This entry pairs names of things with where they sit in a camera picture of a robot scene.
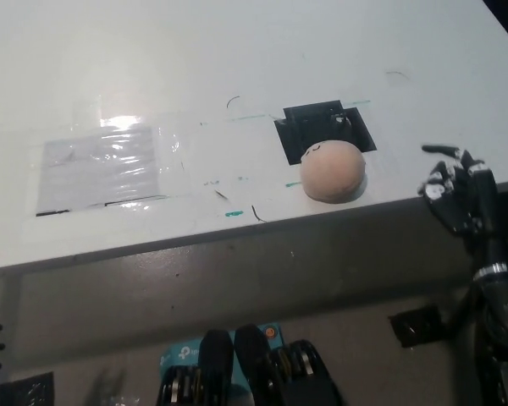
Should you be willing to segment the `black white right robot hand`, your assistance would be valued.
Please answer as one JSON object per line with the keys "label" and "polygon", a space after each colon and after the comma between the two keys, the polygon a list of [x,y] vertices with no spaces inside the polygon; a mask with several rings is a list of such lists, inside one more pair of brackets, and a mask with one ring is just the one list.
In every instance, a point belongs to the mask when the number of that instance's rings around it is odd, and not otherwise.
{"label": "black white right robot hand", "polygon": [[458,236],[498,235],[498,191],[485,162],[450,145],[423,145],[422,151],[449,158],[438,162],[418,189],[442,225]]}

